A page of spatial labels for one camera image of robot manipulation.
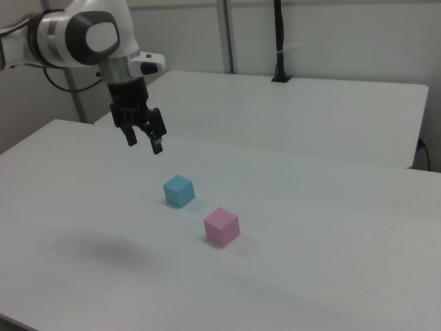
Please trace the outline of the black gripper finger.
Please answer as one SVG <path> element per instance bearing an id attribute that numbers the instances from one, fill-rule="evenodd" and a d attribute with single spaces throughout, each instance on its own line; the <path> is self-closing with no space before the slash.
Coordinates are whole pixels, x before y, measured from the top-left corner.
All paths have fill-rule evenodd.
<path id="1" fill-rule="evenodd" d="M 117 106 L 114 103 L 110 104 L 110 110 L 113 118 L 113 122 L 116 128 L 120 128 L 125 135 L 127 144 L 133 146 L 137 144 L 136 135 L 133 129 L 133 116 L 131 108 L 124 108 Z"/>
<path id="2" fill-rule="evenodd" d="M 161 153 L 163 151 L 162 139 L 167 134 L 167 129 L 158 108 L 145 110 L 141 130 L 149 138 L 153 153 Z"/>

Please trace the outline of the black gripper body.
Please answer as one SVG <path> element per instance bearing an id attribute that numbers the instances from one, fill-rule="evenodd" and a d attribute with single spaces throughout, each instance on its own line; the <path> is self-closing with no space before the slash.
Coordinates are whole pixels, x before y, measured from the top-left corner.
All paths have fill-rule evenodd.
<path id="1" fill-rule="evenodd" d="M 147 119 L 149 94 L 144 78 L 139 77 L 125 83 L 109 83 L 107 88 L 112 98 L 110 109 L 113 119 L 121 117 L 117 108 L 129 108 L 134 110 L 136 116 Z"/>

